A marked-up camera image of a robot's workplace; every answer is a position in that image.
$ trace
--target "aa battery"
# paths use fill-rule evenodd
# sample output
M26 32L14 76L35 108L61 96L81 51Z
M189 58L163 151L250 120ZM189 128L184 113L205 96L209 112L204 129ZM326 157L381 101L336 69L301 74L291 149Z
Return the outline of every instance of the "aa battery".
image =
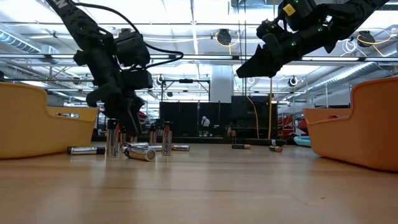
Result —
M108 158L115 158L119 155L119 136L116 127L119 121L116 119L108 120L108 135L106 137L106 156Z
M181 146L181 145L174 145L172 146L172 150L173 151L189 151L190 150L190 146Z
M269 150L272 152L282 152L284 148L280 146L269 146Z
M69 155L104 155L105 147L68 147Z
M162 145L155 145L155 146L148 146L148 149L153 149L156 152L162 152L163 147Z
M244 145L244 144L233 144L233 149L250 149L251 145Z
M236 144L236 131L231 131L232 144Z
M148 146L148 149L153 149L157 152L161 152L163 147L161 145L156 146ZM174 145L172 146L173 151L185 151L188 152L190 150L190 146L181 146L181 145Z
M170 156L172 154L172 138L173 138L173 123L165 122L163 130L162 155Z
M124 155L126 155L130 159L153 161L155 159L156 152L153 149L149 149L148 147L128 147L124 151Z
M156 144L156 138L157 138L156 125L152 124L149 129L149 145L150 146L153 146Z

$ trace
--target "orange bin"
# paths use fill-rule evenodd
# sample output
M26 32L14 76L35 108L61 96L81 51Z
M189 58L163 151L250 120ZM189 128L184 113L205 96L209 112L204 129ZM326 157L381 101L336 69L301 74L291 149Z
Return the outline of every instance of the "orange bin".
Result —
M98 108L47 107L38 87L0 83L0 159L40 156L90 146ZM57 116L73 113L79 118Z
M356 85L351 109L305 109L314 152L373 169L398 171L397 97L398 78L384 78Z

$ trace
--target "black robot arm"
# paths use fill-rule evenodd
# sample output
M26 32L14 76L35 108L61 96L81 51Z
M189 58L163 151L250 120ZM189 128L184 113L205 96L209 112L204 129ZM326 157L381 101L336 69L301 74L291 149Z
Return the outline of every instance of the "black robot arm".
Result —
M273 21L265 20L257 36L266 44L236 73L239 78L270 77L283 65L324 47L330 53L339 40L348 38L377 8L389 0L350 0L320 4L314 0L283 0ZM284 28L278 25L283 21ZM287 25L295 31L287 31Z
M152 75L146 70L150 55L138 32L114 39L72 0L46 0L61 17L81 50L74 56L78 65L87 65L98 86L86 97L89 106L104 103L105 115L120 120L132 136L140 135L138 112L144 101L135 90L152 88ZM130 69L122 70L119 64Z

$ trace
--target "wooden table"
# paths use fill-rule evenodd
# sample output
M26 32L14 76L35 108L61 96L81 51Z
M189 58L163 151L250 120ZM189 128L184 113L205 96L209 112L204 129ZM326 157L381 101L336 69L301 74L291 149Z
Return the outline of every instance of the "wooden table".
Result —
M398 174L311 149L0 161L0 223L397 223Z

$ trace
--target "blue object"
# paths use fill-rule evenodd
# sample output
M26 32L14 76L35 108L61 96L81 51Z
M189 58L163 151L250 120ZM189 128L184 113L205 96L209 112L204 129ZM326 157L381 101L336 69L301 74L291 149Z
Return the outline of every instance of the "blue object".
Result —
M310 140L310 137L308 137L308 136L297 136L297 137L294 137L294 141L299 146L311 147L311 140Z

